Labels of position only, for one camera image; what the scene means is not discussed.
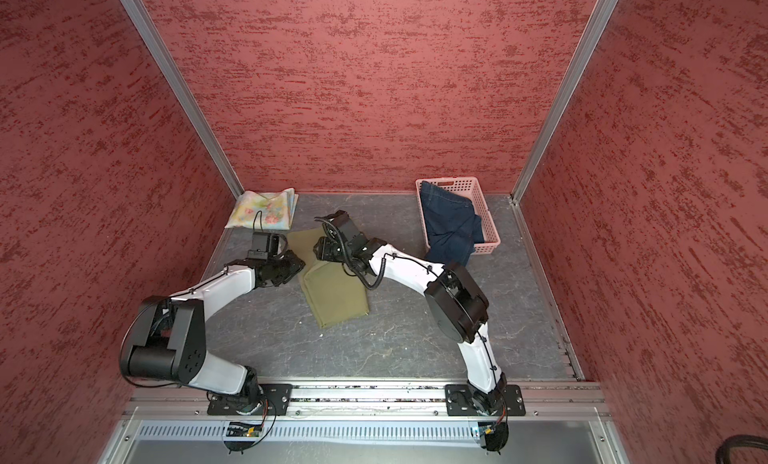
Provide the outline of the olive green skirt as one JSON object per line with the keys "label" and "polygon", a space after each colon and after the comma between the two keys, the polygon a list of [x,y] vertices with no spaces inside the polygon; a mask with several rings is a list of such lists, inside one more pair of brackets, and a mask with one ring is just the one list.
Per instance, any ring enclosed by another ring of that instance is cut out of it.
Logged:
{"label": "olive green skirt", "polygon": [[324,236],[321,228],[287,235],[290,249],[305,263],[298,280],[321,329],[370,312],[366,290],[359,280],[348,276],[340,263],[321,261],[315,256],[313,247]]}

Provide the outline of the floral pastel skirt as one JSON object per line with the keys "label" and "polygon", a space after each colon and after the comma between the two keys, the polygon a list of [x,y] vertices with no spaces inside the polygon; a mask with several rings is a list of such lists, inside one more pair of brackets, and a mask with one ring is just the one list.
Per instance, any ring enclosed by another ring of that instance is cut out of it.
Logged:
{"label": "floral pastel skirt", "polygon": [[279,193],[245,191],[237,198],[227,229],[288,231],[292,227],[299,195],[294,188]]}

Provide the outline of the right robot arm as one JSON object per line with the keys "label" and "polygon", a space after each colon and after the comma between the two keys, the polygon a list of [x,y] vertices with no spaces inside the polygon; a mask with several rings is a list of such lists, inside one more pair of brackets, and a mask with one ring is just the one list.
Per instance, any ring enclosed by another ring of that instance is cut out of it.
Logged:
{"label": "right robot arm", "polygon": [[467,269],[455,262],[422,260],[384,240],[369,239],[343,210],[314,220],[324,233],[313,247],[318,260],[340,264],[368,291],[389,280],[425,299],[439,330],[458,345],[472,407],[480,415],[503,416],[507,381],[490,344],[489,301]]}

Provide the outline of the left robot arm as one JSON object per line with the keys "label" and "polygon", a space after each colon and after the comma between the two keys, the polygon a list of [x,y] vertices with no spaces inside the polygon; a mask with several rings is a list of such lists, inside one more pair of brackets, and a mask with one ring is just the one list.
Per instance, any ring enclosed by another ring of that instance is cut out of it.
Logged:
{"label": "left robot arm", "polygon": [[239,297],[286,284],[304,267],[292,251],[268,259],[235,260],[185,291],[145,299],[121,343],[122,377],[134,386],[139,379],[150,379],[161,387],[202,390],[214,404],[235,414],[265,413],[269,400],[256,371],[209,351],[206,323]]}

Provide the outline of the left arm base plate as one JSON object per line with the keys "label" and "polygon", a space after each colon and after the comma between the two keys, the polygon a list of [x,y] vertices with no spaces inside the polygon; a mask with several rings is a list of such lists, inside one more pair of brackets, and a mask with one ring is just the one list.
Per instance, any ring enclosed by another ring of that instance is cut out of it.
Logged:
{"label": "left arm base plate", "polygon": [[209,416],[235,416],[255,418],[264,413],[284,416],[290,402],[291,384],[257,384],[255,389],[245,388],[240,394],[227,395],[208,391]]}

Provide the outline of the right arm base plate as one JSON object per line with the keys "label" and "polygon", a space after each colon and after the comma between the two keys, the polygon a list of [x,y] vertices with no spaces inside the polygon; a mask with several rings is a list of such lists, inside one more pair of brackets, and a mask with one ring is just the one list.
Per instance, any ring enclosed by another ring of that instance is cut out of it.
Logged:
{"label": "right arm base plate", "polygon": [[485,394],[469,384],[444,387],[449,416],[522,417],[526,415],[522,392],[517,385],[506,385]]}

